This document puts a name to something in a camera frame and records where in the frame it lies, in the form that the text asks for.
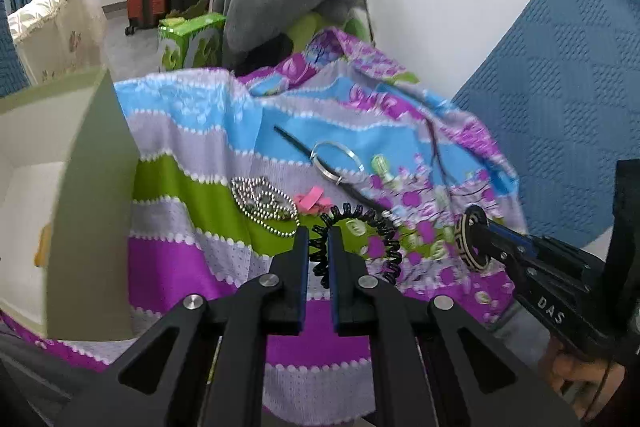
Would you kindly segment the person's right hand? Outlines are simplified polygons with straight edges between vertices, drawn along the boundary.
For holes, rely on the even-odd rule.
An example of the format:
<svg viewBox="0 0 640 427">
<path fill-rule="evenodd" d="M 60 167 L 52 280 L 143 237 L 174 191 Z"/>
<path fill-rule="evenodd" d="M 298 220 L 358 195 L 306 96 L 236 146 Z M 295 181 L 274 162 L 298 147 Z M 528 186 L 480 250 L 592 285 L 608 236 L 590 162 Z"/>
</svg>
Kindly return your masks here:
<svg viewBox="0 0 640 427">
<path fill-rule="evenodd" d="M 606 407 L 626 376 L 625 367 L 618 363 L 605 360 L 586 362 L 570 355 L 555 337 L 549 339 L 539 360 L 538 371 L 558 395 L 565 384 L 578 384 L 578 392 L 570 404 L 576 416 L 586 423 Z"/>
</svg>

